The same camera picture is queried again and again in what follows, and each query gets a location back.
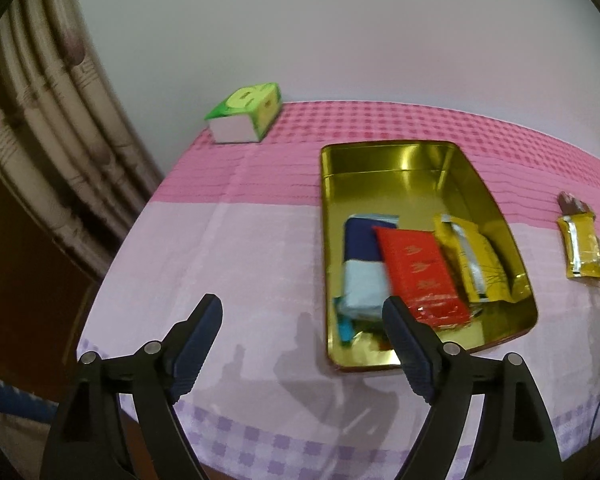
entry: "gold metal tin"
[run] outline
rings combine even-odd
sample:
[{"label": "gold metal tin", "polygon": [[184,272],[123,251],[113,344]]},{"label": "gold metal tin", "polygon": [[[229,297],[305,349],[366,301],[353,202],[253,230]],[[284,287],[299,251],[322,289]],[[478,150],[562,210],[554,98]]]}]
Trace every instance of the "gold metal tin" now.
[{"label": "gold metal tin", "polygon": [[[333,298],[342,294],[344,223],[353,214],[399,215],[400,229],[433,231],[437,214],[478,224],[498,254],[512,285],[526,273],[509,226],[484,182],[452,142],[386,140],[331,144],[320,152],[326,345],[343,371],[399,365],[379,336],[360,332],[349,345],[338,336]],[[480,316],[455,330],[440,330],[442,341],[478,351],[517,338],[536,324],[533,294],[518,303],[485,303]]]}]

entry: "white wall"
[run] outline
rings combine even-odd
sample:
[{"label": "white wall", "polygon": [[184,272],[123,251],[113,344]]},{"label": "white wall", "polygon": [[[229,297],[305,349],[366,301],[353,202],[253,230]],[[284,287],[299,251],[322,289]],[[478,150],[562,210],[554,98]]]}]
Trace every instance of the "white wall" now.
[{"label": "white wall", "polygon": [[600,157],[600,15],[589,0],[79,0],[107,75],[168,171],[239,86],[523,124]]}]

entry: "curtain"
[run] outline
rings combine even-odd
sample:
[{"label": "curtain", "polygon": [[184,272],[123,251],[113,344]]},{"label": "curtain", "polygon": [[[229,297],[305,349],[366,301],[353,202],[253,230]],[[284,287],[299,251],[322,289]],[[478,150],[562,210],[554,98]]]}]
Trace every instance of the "curtain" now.
[{"label": "curtain", "polygon": [[0,19],[0,177],[101,278],[160,178],[75,9],[75,0],[13,0]]}]

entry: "tablecloth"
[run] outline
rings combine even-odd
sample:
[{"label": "tablecloth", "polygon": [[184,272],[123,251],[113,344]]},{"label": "tablecloth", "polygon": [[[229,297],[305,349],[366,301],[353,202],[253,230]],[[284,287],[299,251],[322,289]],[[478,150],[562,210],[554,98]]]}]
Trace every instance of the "tablecloth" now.
[{"label": "tablecloth", "polygon": [[[566,279],[555,197],[566,190],[586,200],[600,236],[600,160],[455,110],[288,103],[259,144],[216,145],[202,132],[124,241],[78,354],[132,353],[163,338],[203,294],[217,294],[222,328],[175,407],[199,459],[234,478],[393,478],[428,405],[399,371],[334,371],[323,328],[318,154],[334,142],[380,139],[450,140],[484,179],[520,248],[539,319],[480,355],[521,354],[563,458],[584,446],[600,398],[600,286]],[[122,403],[133,411],[127,396]],[[474,397],[448,478],[464,474],[480,404]]]}]

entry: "red packet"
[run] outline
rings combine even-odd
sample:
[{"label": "red packet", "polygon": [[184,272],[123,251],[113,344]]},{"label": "red packet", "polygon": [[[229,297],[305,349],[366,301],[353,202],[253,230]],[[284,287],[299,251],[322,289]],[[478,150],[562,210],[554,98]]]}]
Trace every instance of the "red packet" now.
[{"label": "red packet", "polygon": [[433,233],[374,227],[391,281],[417,321],[439,327],[468,323]]}]

